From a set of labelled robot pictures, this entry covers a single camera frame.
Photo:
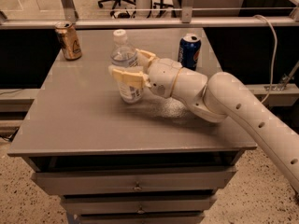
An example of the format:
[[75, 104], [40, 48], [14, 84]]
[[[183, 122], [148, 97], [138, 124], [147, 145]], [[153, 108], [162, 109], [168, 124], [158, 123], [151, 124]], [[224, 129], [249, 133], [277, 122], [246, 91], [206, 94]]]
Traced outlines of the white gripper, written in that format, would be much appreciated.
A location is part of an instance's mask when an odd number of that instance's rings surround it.
[[144, 69], [149, 68], [148, 75], [141, 67], [124, 68], [116, 65], [108, 67], [110, 75], [116, 81], [130, 87], [137, 89], [148, 87], [153, 94], [169, 98], [175, 78], [182, 68], [181, 63], [167, 58], [158, 59], [155, 53], [147, 50], [137, 49], [136, 51], [139, 65]]

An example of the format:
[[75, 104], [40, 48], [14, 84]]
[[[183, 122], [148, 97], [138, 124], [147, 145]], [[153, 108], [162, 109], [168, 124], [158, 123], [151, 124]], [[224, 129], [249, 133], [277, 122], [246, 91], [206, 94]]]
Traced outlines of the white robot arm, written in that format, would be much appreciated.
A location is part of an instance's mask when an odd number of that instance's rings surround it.
[[207, 77], [145, 50], [137, 54], [139, 66], [123, 68], [112, 64], [108, 67], [111, 76], [134, 88], [147, 87], [157, 96], [172, 97], [209, 122], [233, 119], [299, 191], [299, 135], [239, 79], [225, 72]]

